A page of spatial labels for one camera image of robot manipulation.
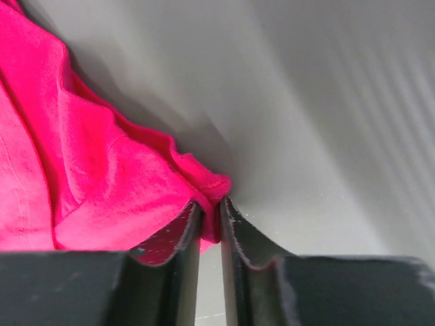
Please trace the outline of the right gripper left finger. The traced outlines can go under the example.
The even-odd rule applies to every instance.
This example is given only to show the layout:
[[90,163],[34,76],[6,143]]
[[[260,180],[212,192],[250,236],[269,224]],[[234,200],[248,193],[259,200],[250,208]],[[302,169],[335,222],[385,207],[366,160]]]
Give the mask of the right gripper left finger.
[[195,202],[131,251],[128,325],[193,325],[202,211]]

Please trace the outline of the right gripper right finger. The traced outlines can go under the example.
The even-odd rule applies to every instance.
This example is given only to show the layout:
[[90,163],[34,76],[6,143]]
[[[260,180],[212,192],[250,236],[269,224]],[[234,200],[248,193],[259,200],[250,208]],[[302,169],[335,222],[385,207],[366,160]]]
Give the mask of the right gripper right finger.
[[292,290],[282,267],[294,254],[246,220],[230,198],[219,212],[227,324],[290,325]]

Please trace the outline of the red polo shirt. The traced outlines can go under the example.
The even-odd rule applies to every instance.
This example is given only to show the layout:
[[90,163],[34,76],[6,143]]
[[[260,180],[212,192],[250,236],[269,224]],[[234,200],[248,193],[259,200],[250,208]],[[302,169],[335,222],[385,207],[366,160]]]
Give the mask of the red polo shirt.
[[66,45],[1,2],[1,249],[128,250],[191,201],[220,241],[230,179],[138,126],[76,74]]

